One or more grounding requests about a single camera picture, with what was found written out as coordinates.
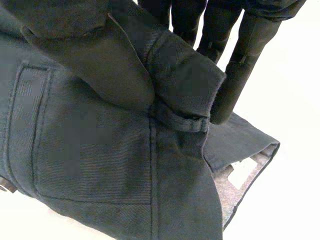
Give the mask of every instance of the stitching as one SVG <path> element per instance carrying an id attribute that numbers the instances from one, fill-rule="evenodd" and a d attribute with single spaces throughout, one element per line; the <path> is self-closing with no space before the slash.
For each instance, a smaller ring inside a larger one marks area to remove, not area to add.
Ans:
<path id="1" fill-rule="evenodd" d="M 31 159 L 31 162 L 32 162 L 32 167 L 33 167 L 33 175 L 32 175 L 32 178 L 33 178 L 33 186 L 34 186 L 34 189 L 35 189 L 35 192 L 39 195 L 39 192 L 36 188 L 36 185 L 37 185 L 37 182 L 38 182 L 38 175 L 37 175 L 37 172 L 38 172 L 38 165 L 37 165 L 37 159 L 38 159 L 38 153 L 39 153 L 39 148 L 40 148 L 40 142 L 41 142 L 41 139 L 42 139 L 42 133 L 43 133 L 43 126 L 44 126 L 44 123 L 45 123 L 45 116 L 46 116 L 46 110 L 47 110 L 47 105 L 48 105 L 48 101 L 49 101 L 49 98 L 50 98 L 50 92 L 51 92 L 51 87 L 52 87 L 52 82 L 53 82 L 53 71 L 51 69 L 48 69 L 49 73 L 48 73 L 48 81 L 47 81 L 47 84 L 48 84 L 48 89 L 47 89 L 47 99 L 45 101 L 45 105 L 44 105 L 44 110 L 43 110 L 43 116 L 42 116 L 42 123 L 41 123 L 41 126 L 40 126 L 40 133 L 39 133 L 39 139 L 38 139 L 38 143 L 37 143 L 37 147 L 36 147 L 36 150 L 34 151 L 34 154 L 32 154 L 32 159 Z"/>
<path id="2" fill-rule="evenodd" d="M 75 203 L 93 203 L 93 204 L 112 204 L 112 205 L 137 205 L 137 206 L 149 206 L 151 205 L 149 202 L 148 203 L 125 203 L 125 202 L 112 202 L 112 201 L 85 201 L 85 200 L 74 200 L 74 199 L 69 199 L 69 198 L 62 198 L 62 197 L 53 197 L 53 196 L 48 196 L 45 194 L 38 194 L 40 197 L 45 197 L 48 199 L 55 199 L 55 200 L 63 200 L 63 201 L 70 201 L 70 202 L 75 202 Z"/>
<path id="3" fill-rule="evenodd" d="M 15 80 L 13 83 L 13 88 L 12 88 L 12 91 L 10 92 L 8 113 L 7 113 L 7 117 L 6 117 L 6 129 L 5 129 L 2 157 L 3 157 L 3 161 L 4 161 L 5 170 L 8 174 L 8 177 L 10 178 L 10 180 L 12 182 L 14 182 L 14 184 L 16 185 L 16 187 L 18 187 L 20 189 L 20 191 L 22 191 L 24 194 L 29 196 L 29 194 L 22 188 L 22 186 L 18 183 L 16 177 L 14 176 L 14 174 L 11 170 L 9 154 L 8 154 L 8 152 L 9 152 L 9 136 L 10 136 L 10 131 L 11 131 L 11 123 L 12 123 L 12 114 L 13 114 L 13 109 L 14 109 L 14 105 L 15 105 L 15 101 L 16 101 L 16 94 L 17 94 L 18 86 L 19 86 L 19 83 L 21 80 L 21 75 L 22 75 L 22 72 L 24 71 L 25 67 L 26 66 L 24 64 L 21 64 L 20 66 L 18 66 L 16 77 L 15 77 Z"/>

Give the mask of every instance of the seam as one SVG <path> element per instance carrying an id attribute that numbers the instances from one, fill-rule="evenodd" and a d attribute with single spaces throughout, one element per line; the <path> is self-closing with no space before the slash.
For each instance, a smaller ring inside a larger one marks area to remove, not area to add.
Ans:
<path id="1" fill-rule="evenodd" d="M 157 168 L 157 129 L 155 120 L 149 118 L 151 153 L 151 239 L 159 238 L 159 191 Z"/>
<path id="2" fill-rule="evenodd" d="M 38 192 L 37 188 L 36 188 L 36 185 L 37 185 L 37 182 L 38 182 L 37 159 L 38 159 L 38 152 L 39 152 L 39 148 L 40 148 L 40 142 L 41 142 L 41 139 L 42 139 L 42 133 L 43 133 L 43 129 L 44 129 L 43 126 L 44 126 L 44 123 L 45 123 L 46 110 L 47 110 L 48 101 L 49 101 L 50 93 L 51 93 L 51 87 L 52 87 L 52 82 L 53 82 L 53 74 L 54 74 L 51 69 L 48 70 L 48 71 L 49 71 L 49 73 L 48 73 L 48 79 L 47 79 L 47 84 L 48 84 L 47 99 L 45 100 L 43 116 L 42 116 L 42 122 L 41 122 L 41 126 L 40 126 L 39 139 L 38 139 L 38 143 L 37 143 L 37 146 L 36 146 L 36 150 L 33 148 L 32 153 L 31 153 L 31 165 L 32 165 L 32 170 L 33 170 L 32 179 L 33 179 L 33 186 L 34 186 L 34 189 L 35 189 L 35 192 L 36 192 L 37 195 L 40 194 Z M 45 97 L 45 94 L 46 94 L 46 90 L 44 90 L 44 92 L 43 92 L 41 103 L 39 105 L 39 114 L 40 114 L 40 109 L 41 109 L 41 106 L 43 104 L 42 101 L 43 101 L 43 98 Z M 38 128 L 38 126 L 36 126 L 35 133 L 34 133 L 34 143 L 36 142 L 37 128 Z"/>
<path id="3" fill-rule="evenodd" d="M 112 205 L 137 205 L 137 206 L 148 206 L 151 205 L 150 202 L 148 203 L 125 203 L 125 202 L 112 202 L 112 201 L 82 201 L 82 200 L 74 200 L 69 198 L 62 198 L 62 197 L 53 197 L 48 196 L 45 194 L 38 194 L 40 197 L 45 197 L 47 199 L 54 199 L 54 200 L 62 200 L 62 201 L 70 201 L 74 203 L 97 203 L 97 204 L 112 204 Z"/>
<path id="4" fill-rule="evenodd" d="M 25 64 L 22 63 L 20 66 L 17 68 L 17 73 L 15 76 L 15 80 L 13 83 L 13 88 L 12 91 L 10 92 L 9 96 L 9 105 L 8 105 L 8 113 L 6 117 L 6 127 L 5 127 L 5 136 L 4 136 L 4 143 L 3 143 L 3 154 L 2 158 L 4 161 L 4 168 L 5 171 L 10 178 L 10 180 L 13 182 L 14 185 L 16 185 L 17 188 L 19 188 L 20 191 L 22 191 L 24 194 L 28 195 L 29 194 L 22 188 L 22 186 L 18 183 L 16 177 L 14 176 L 12 170 L 11 170 L 11 164 L 10 164 L 10 159 L 9 159 L 9 136 L 10 136 L 10 131 L 11 131 L 11 123 L 12 123 L 12 114 L 13 114 L 13 109 L 16 101 L 16 94 L 18 90 L 18 86 L 21 80 L 21 74 L 23 70 L 25 69 Z"/>

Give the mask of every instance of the buckle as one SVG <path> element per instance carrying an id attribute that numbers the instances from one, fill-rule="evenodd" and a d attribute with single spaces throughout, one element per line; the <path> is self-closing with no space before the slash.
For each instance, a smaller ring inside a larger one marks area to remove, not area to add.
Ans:
<path id="1" fill-rule="evenodd" d="M 7 179 L 0 176 L 0 191 L 14 193 L 17 188 Z"/>

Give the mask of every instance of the white surface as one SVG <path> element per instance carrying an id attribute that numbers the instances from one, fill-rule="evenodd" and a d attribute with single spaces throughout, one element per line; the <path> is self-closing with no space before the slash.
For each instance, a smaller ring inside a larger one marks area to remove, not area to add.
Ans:
<path id="1" fill-rule="evenodd" d="M 224 240 L 320 239 L 319 10 L 319 0 L 308 0 L 282 24 L 236 105 L 236 113 L 281 141 L 281 147 L 247 193 Z M 237 29 L 230 40 L 221 69 L 231 56 Z M 0 192 L 0 207 L 2 240 L 112 239 L 20 193 Z"/>
<path id="2" fill-rule="evenodd" d="M 248 157 L 241 162 L 231 163 L 231 165 L 233 171 L 228 176 L 228 180 L 236 189 L 240 190 L 258 163 Z"/>

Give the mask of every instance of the pocket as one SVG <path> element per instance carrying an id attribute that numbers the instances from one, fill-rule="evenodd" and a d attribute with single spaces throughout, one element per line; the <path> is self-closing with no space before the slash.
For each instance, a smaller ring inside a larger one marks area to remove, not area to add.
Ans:
<path id="1" fill-rule="evenodd" d="M 34 140 L 40 195 L 117 204 L 151 201 L 149 118 L 101 99 L 81 79 L 54 73 Z"/>
<path id="2" fill-rule="evenodd" d="M 34 195 L 32 148 L 39 107 L 52 69 L 20 64 L 10 91 L 3 161 L 12 183 L 23 193 Z"/>

